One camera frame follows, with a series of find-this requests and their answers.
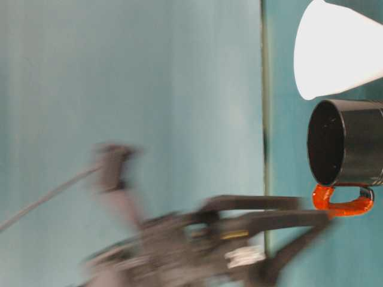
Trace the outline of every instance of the teal backdrop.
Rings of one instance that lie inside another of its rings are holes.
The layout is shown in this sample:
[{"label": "teal backdrop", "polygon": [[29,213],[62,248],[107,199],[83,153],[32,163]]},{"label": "teal backdrop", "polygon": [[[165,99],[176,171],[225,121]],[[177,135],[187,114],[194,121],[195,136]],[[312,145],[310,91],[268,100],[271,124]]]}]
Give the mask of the teal backdrop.
[{"label": "teal backdrop", "polygon": [[[382,1],[328,2],[353,8],[383,23]],[[271,195],[302,196],[307,199],[307,207],[312,208],[309,199],[315,181],[306,156],[306,132],[310,114],[320,98],[303,100],[293,73],[296,31],[309,3],[309,0],[264,0],[263,25],[267,191]],[[355,56],[363,57],[363,52]],[[320,54],[313,54],[313,57],[320,57]],[[382,91],[383,81],[378,80],[330,97],[381,100]],[[356,188],[341,190],[336,192],[334,201],[349,201],[358,195]],[[367,215],[338,220],[326,236],[284,270],[280,286],[380,286],[383,278],[383,189],[379,187],[375,191],[373,210]],[[269,251],[274,252],[297,232],[271,232]]]},{"label": "teal backdrop", "polygon": [[[148,216],[263,194],[260,35],[258,0],[1,0],[0,221],[109,140],[145,149]],[[0,286],[75,286],[133,233],[82,182],[0,234]]]}]

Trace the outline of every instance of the mug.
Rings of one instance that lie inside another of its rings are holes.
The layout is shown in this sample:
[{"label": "mug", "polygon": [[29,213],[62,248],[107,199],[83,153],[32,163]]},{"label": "mug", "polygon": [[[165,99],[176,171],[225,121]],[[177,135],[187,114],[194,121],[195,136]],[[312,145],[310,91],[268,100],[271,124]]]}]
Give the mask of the mug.
[{"label": "mug", "polygon": [[[372,186],[383,185],[383,102],[322,100],[312,112],[307,137],[312,194],[317,209],[332,216],[361,215],[373,207]],[[331,203],[336,187],[360,187],[360,196]]]}]

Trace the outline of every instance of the mug handle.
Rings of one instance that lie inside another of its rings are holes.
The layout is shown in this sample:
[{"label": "mug handle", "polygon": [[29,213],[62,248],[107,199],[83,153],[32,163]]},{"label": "mug handle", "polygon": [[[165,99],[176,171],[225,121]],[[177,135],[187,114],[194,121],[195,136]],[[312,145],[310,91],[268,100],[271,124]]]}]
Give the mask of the mug handle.
[{"label": "mug handle", "polygon": [[317,184],[312,193],[312,202],[316,209],[328,210],[330,216],[354,216],[362,215],[373,207],[374,193],[371,188],[360,187],[360,195],[357,199],[344,203],[331,203],[335,187],[324,187]]}]

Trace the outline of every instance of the silver component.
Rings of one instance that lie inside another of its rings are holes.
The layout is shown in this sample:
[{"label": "silver component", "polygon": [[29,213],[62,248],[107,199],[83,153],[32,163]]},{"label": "silver component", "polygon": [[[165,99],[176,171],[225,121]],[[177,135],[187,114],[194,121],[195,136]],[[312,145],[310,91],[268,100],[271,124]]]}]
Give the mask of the silver component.
[{"label": "silver component", "polygon": [[225,254],[225,258],[230,262],[227,268],[231,269],[238,266],[254,264],[266,258],[265,253],[260,245],[247,246],[235,249],[234,251]]}]

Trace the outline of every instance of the cable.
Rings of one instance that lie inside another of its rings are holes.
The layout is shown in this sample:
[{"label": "cable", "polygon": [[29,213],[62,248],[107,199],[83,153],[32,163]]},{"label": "cable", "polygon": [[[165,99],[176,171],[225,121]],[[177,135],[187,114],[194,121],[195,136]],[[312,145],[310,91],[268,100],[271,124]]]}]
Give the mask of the cable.
[{"label": "cable", "polygon": [[15,224],[18,220],[20,220],[23,216],[28,214],[30,211],[38,207],[39,205],[43,204],[44,202],[47,202],[48,200],[52,199],[56,195],[60,194],[61,192],[65,191],[67,188],[69,188],[71,185],[74,185],[76,182],[79,180],[86,178],[87,176],[91,175],[93,172],[99,170],[101,167],[93,167],[91,169],[85,170],[83,172],[80,172],[76,174],[73,178],[70,180],[60,184],[58,187],[55,189],[49,191],[46,195],[41,197],[39,200],[31,203],[30,205],[24,207],[22,210],[20,210],[17,214],[15,214],[13,217],[10,219],[4,221],[0,225],[0,233],[2,233],[4,230],[6,230],[8,227],[11,225]]}]

